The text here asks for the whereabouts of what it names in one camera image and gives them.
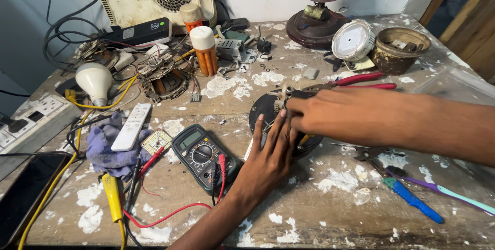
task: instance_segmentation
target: remote control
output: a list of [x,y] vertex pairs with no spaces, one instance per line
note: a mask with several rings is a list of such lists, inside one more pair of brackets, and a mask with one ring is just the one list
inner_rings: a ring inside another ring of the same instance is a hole
[[151,107],[152,105],[149,103],[134,106],[134,109],[129,114],[129,118],[127,118],[124,126],[122,126],[117,139],[113,142],[112,151],[127,152],[132,149]]

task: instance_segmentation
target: purple toothbrush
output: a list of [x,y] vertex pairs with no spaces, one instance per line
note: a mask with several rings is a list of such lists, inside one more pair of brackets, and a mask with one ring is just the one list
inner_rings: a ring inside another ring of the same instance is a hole
[[400,168],[397,168],[395,166],[387,166],[386,168],[387,172],[389,174],[391,174],[393,177],[396,177],[396,178],[400,178],[400,179],[405,179],[406,181],[410,181],[412,183],[416,183],[418,185],[421,185],[421,186],[424,186],[424,187],[427,187],[435,192],[438,192],[440,194],[444,194],[444,195],[447,195],[447,196],[450,196],[454,199],[457,199],[457,200],[460,200],[462,202],[465,202],[465,203],[468,203],[472,206],[475,206],[481,210],[483,210],[484,212],[488,213],[488,214],[491,214],[493,216],[495,216],[495,209],[492,208],[491,206],[489,205],[486,205],[484,203],[480,203],[478,201],[475,201],[473,199],[470,199],[470,198],[467,198],[465,196],[461,196],[457,193],[454,193],[452,191],[450,191],[449,189],[441,186],[441,185],[437,185],[437,184],[434,184],[434,183],[427,183],[427,182],[424,182],[424,181],[420,181],[420,180],[417,180],[417,179],[414,179],[412,177],[409,177],[407,172],[403,169],[400,169]]

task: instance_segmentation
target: rusty metal pot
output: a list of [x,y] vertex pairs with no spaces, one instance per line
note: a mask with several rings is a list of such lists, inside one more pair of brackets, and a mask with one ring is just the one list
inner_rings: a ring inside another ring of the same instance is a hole
[[[403,43],[423,44],[417,51],[397,49],[391,43],[394,40]],[[388,28],[378,33],[376,46],[371,51],[371,60],[378,67],[378,71],[387,75],[402,75],[411,68],[412,64],[431,47],[431,40],[426,35],[406,28]]]

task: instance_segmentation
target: blue cloth rag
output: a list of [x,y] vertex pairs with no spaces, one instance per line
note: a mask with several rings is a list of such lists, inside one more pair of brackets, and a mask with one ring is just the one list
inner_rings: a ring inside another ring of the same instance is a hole
[[105,171],[112,177],[122,177],[122,180],[127,181],[131,177],[132,167],[136,164],[139,153],[142,164],[151,158],[151,155],[141,148],[141,142],[153,131],[141,130],[130,151],[114,152],[110,148],[121,128],[122,117],[118,112],[93,125],[86,137],[86,158],[93,164],[95,172]]

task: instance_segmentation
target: smartphone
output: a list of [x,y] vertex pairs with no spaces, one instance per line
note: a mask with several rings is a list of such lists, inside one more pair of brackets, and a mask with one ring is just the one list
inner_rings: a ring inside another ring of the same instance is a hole
[[37,155],[19,174],[0,199],[0,249],[22,235],[46,190],[69,159],[60,154]]

